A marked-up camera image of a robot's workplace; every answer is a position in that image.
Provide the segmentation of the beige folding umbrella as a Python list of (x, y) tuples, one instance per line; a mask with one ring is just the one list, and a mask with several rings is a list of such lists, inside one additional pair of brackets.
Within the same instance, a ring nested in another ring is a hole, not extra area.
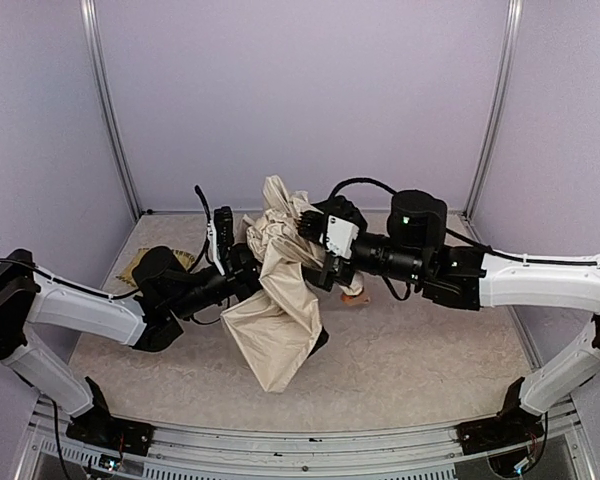
[(263, 185), (264, 208), (257, 218), (245, 215), (238, 227), (261, 264), (262, 289), (221, 314), (244, 361), (266, 392), (280, 393), (318, 346), (323, 324), (319, 300), (302, 269), (320, 270), (324, 249), (300, 236), (297, 221), (314, 210), (305, 191), (289, 191), (277, 175)]

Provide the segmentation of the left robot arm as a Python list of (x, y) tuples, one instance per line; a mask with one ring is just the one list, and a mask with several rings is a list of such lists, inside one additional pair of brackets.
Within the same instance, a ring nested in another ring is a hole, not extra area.
[(121, 433), (100, 387), (77, 377), (32, 330), (46, 324), (108, 338), (149, 353), (170, 347), (196, 313), (258, 292), (259, 263), (239, 243), (208, 267), (191, 272), (166, 246), (150, 249), (133, 269), (137, 290), (112, 295), (59, 278), (38, 267), (28, 250), (0, 259), (0, 363), (62, 408), (68, 432), (92, 442)]

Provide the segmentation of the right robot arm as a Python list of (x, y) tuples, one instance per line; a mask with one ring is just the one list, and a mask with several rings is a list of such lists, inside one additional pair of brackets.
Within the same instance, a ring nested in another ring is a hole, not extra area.
[(372, 234), (360, 210), (333, 193), (301, 214), (298, 232), (321, 246), (314, 285), (347, 285), (354, 273), (401, 281), (407, 293), (451, 309), (561, 307), (591, 313), (581, 333), (540, 370), (514, 382), (490, 423), (503, 429), (537, 423), (558, 400), (600, 372), (600, 254), (538, 257), (500, 252), (464, 239), (449, 246), (447, 205), (420, 190), (395, 191), (386, 234)]

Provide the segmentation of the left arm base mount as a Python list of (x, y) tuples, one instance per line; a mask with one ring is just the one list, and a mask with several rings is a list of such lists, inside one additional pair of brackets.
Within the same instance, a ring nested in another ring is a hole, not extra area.
[(119, 453), (146, 456), (154, 431), (149, 423), (87, 412), (71, 419), (66, 436)]

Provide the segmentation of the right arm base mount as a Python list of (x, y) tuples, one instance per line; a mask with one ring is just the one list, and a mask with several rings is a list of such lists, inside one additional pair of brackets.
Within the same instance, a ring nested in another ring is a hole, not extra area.
[(455, 427), (464, 455), (517, 445), (544, 435), (540, 417), (523, 414), (496, 415), (460, 423)]

